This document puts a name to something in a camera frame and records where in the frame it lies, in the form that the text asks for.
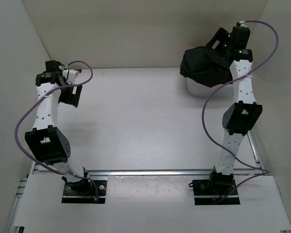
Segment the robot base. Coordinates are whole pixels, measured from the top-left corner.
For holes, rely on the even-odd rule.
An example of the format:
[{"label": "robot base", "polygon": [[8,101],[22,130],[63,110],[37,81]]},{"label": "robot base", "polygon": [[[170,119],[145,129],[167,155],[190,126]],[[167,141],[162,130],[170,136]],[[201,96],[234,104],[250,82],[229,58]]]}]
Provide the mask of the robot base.
[{"label": "robot base", "polygon": [[95,189],[88,193],[80,193],[70,189],[65,183],[62,203],[86,203],[86,204],[104,204],[106,201],[107,181],[94,181],[98,189],[98,200],[95,198]]},{"label": "robot base", "polygon": [[235,185],[235,181],[233,181],[231,188],[225,190],[224,193],[218,194],[210,187],[210,180],[193,180],[189,184],[190,187],[193,187],[195,205],[239,205],[240,201],[237,190],[223,201],[217,203],[220,200],[219,196],[223,194],[222,197],[224,197]]}]

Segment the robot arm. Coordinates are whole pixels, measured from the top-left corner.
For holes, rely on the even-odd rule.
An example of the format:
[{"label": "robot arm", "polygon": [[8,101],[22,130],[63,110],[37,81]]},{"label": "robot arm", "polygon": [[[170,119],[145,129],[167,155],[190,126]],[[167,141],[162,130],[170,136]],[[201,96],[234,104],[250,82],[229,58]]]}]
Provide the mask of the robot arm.
[{"label": "robot arm", "polygon": [[[57,61],[46,62],[46,71],[36,77],[38,98],[58,86],[74,84],[79,72],[63,69]],[[77,87],[73,94],[73,87],[67,87],[48,95],[38,106],[32,131],[25,133],[25,140],[37,160],[67,173],[62,179],[72,190],[87,193],[91,190],[91,183],[72,174],[80,177],[88,177],[88,174],[79,165],[77,157],[71,154],[68,139],[57,128],[58,104],[63,102],[77,107],[81,89],[82,86]]]},{"label": "robot arm", "polygon": [[[241,59],[236,59],[230,66],[233,79],[246,75],[251,70],[252,53],[250,50],[238,50]],[[251,130],[262,113],[262,105],[256,103],[253,95],[251,75],[234,83],[234,104],[224,113],[222,125],[224,128],[223,146],[235,155],[244,136]],[[210,183],[214,190],[221,192],[230,188],[233,182],[235,157],[221,149],[220,157],[210,175]]]}]

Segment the white wall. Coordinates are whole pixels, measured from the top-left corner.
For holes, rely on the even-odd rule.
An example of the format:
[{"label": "white wall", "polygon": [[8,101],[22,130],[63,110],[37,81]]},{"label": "white wall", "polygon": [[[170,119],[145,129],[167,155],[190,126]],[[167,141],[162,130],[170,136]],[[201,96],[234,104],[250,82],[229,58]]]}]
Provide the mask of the white wall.
[{"label": "white wall", "polygon": [[[291,0],[269,0],[261,20],[274,25],[280,45],[273,59],[256,72],[254,91],[263,113],[253,133],[267,168],[275,175],[291,221]],[[275,37],[258,26],[250,39],[254,63],[273,49]]]},{"label": "white wall", "polygon": [[219,27],[257,19],[267,0],[23,0],[53,59],[92,67],[178,67]]},{"label": "white wall", "polygon": [[[20,0],[0,0],[0,232],[4,232],[29,160],[14,141],[17,120],[36,100],[35,76],[49,58]],[[25,122],[20,135],[29,129]]]}]

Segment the white table surface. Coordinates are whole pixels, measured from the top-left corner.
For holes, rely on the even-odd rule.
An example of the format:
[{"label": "white table surface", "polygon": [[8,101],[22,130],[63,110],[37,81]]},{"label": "white table surface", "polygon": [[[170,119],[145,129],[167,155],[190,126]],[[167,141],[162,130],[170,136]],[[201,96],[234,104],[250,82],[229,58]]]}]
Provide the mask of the white table surface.
[{"label": "white table surface", "polygon": [[[235,176],[239,183],[247,176]],[[15,219],[24,233],[280,233],[291,230],[274,177],[239,189],[240,205],[195,206],[196,177],[109,176],[105,204],[61,203],[58,175],[30,175]]]},{"label": "white table surface", "polygon": [[[77,82],[88,76],[83,70]],[[58,127],[87,170],[212,169],[220,148],[202,129],[204,101],[187,93],[179,68],[95,69],[79,107],[60,104]],[[218,142],[231,104],[216,99],[206,110]],[[255,165],[247,137],[238,157]],[[245,167],[236,162],[239,168]]]}]

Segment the black cloth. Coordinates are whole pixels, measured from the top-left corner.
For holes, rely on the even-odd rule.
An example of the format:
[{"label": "black cloth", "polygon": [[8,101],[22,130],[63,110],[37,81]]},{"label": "black cloth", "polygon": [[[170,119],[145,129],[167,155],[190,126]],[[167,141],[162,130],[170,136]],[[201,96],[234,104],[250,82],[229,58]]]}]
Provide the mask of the black cloth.
[{"label": "black cloth", "polygon": [[214,49],[196,47],[186,50],[180,65],[180,74],[204,86],[213,87],[232,80],[229,64]]}]

